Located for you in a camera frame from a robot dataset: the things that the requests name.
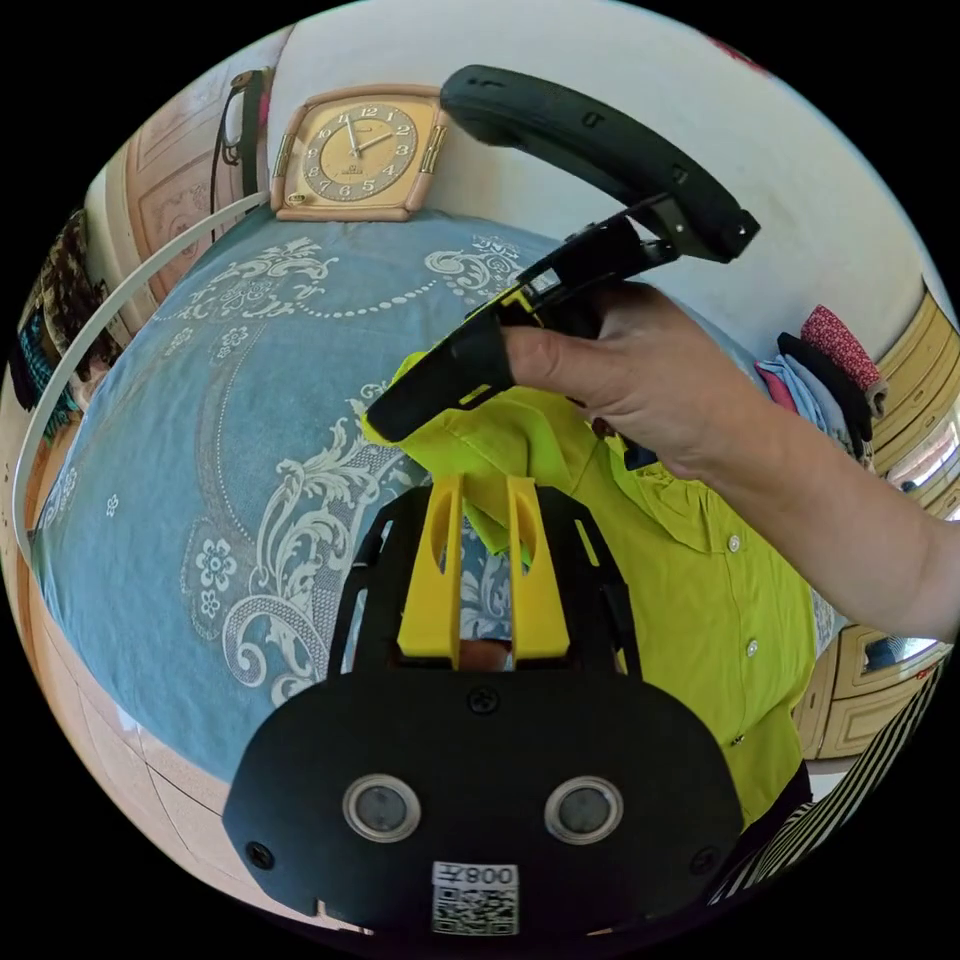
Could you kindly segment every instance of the black cord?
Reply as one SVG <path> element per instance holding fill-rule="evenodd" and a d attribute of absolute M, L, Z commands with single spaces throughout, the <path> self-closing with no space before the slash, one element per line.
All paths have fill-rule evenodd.
<path fill-rule="evenodd" d="M 233 144 L 225 143 L 226 141 L 226 131 L 227 131 L 227 111 L 230 109 L 230 103 L 233 101 L 233 98 L 238 94 L 242 93 L 244 87 L 231 87 L 230 93 L 227 95 L 227 102 L 223 105 L 223 113 L 220 114 L 220 126 L 217 127 L 217 139 L 213 147 L 213 165 L 210 170 L 210 215 L 213 216 L 216 213 L 216 204 L 217 204 L 217 164 L 220 162 L 221 154 L 223 154 L 223 162 L 227 166 L 235 167 L 240 162 L 239 151 L 236 150 L 236 147 Z M 210 231 L 210 240 L 212 243 L 217 242 L 217 231 Z"/>

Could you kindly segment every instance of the pink cloth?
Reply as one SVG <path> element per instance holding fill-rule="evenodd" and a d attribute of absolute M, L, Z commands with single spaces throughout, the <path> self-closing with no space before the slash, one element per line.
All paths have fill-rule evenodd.
<path fill-rule="evenodd" d="M 754 364 L 754 369 L 763 377 L 773 402 L 796 413 L 797 405 L 793 402 L 793 397 L 790 395 L 787 385 L 775 373 L 771 373 L 769 370 L 761 370 L 757 364 Z"/>
<path fill-rule="evenodd" d="M 828 356 L 864 393 L 883 380 L 860 341 L 823 304 L 819 304 L 804 321 L 800 339 Z"/>

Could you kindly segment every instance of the hanging clothes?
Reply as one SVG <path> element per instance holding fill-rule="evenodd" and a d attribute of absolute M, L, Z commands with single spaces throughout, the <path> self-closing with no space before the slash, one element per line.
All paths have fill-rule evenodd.
<path fill-rule="evenodd" d="M 10 379 L 13 382 L 17 403 L 24 410 L 32 410 L 37 405 L 36 388 L 30 377 L 30 367 L 27 364 L 27 358 L 23 355 L 23 345 L 20 343 L 19 336 L 14 341 L 7 365 L 10 367 Z"/>
<path fill-rule="evenodd" d="M 847 374 L 816 347 L 792 334 L 781 333 L 777 337 L 777 347 L 784 356 L 799 360 L 830 391 L 843 411 L 851 437 L 856 429 L 863 440 L 873 440 L 873 421 L 867 398 Z"/>
<path fill-rule="evenodd" d="M 829 357 L 863 391 L 873 416 L 883 416 L 890 385 L 832 310 L 818 304 L 800 328 L 800 339 Z"/>
<path fill-rule="evenodd" d="M 763 377 L 763 382 L 767 385 L 767 392 L 770 394 L 770 399 L 773 400 L 777 406 L 783 407 L 791 413 L 796 413 L 797 404 L 790 395 L 787 385 L 775 373 L 764 370 L 759 363 L 755 363 L 753 366 L 757 373 Z"/>
<path fill-rule="evenodd" d="M 814 395 L 823 419 L 827 423 L 827 433 L 842 446 L 851 457 L 859 460 L 863 456 L 863 438 L 854 428 L 853 433 L 847 426 L 847 421 L 840 409 L 840 404 L 833 398 L 833 394 L 802 364 L 796 357 L 784 357 L 790 369 L 804 382 L 807 389 Z"/>
<path fill-rule="evenodd" d="M 787 366 L 783 357 L 775 357 L 773 360 L 759 360 L 754 366 L 758 372 L 767 372 L 780 379 L 790 391 L 790 396 L 797 407 L 797 413 L 804 420 L 809 420 L 821 433 L 827 432 L 827 423 L 823 418 L 823 413 L 816 398 L 807 389 L 804 382 Z"/>
<path fill-rule="evenodd" d="M 94 287 L 87 276 L 86 256 L 87 215 L 81 207 L 60 231 L 40 270 L 44 322 L 61 357 L 103 303 L 103 291 Z M 117 341 L 102 330 L 77 364 L 76 376 L 83 382 L 90 380 L 93 361 L 109 369 L 120 352 Z"/>
<path fill-rule="evenodd" d="M 47 384 L 50 383 L 53 371 L 56 369 L 45 346 L 46 324 L 43 319 L 42 307 L 38 307 L 33 312 L 17 339 L 20 341 L 20 348 L 23 351 L 24 361 L 33 385 L 35 396 L 33 406 L 36 406 L 44 390 L 46 390 Z M 71 422 L 71 414 L 76 412 L 77 409 L 69 391 L 64 390 L 43 431 L 43 435 L 48 442 L 53 440 L 61 427 Z"/>

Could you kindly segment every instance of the black cloth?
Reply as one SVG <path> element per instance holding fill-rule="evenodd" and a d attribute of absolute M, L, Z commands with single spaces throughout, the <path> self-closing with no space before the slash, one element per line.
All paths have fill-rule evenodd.
<path fill-rule="evenodd" d="M 30 367 L 27 365 L 27 358 L 23 355 L 23 345 L 19 337 L 14 341 L 13 349 L 10 351 L 9 366 L 17 403 L 24 410 L 32 410 L 37 405 L 37 391 L 33 377 L 30 376 Z"/>
<path fill-rule="evenodd" d="M 860 441 L 873 440 L 873 421 L 866 395 L 843 370 L 816 347 L 789 333 L 781 333 L 777 337 L 777 347 L 785 357 L 793 357 L 798 363 L 802 363 L 830 391 L 843 411 L 843 419 L 847 422 L 855 453 L 858 444 L 854 432 Z M 863 453 L 862 442 L 859 447 L 857 459 L 860 459 Z"/>

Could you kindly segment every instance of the qr code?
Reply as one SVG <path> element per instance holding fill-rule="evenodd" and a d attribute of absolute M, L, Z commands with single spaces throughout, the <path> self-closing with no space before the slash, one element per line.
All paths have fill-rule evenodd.
<path fill-rule="evenodd" d="M 517 891 L 434 887 L 435 933 L 507 936 L 517 932 Z"/>

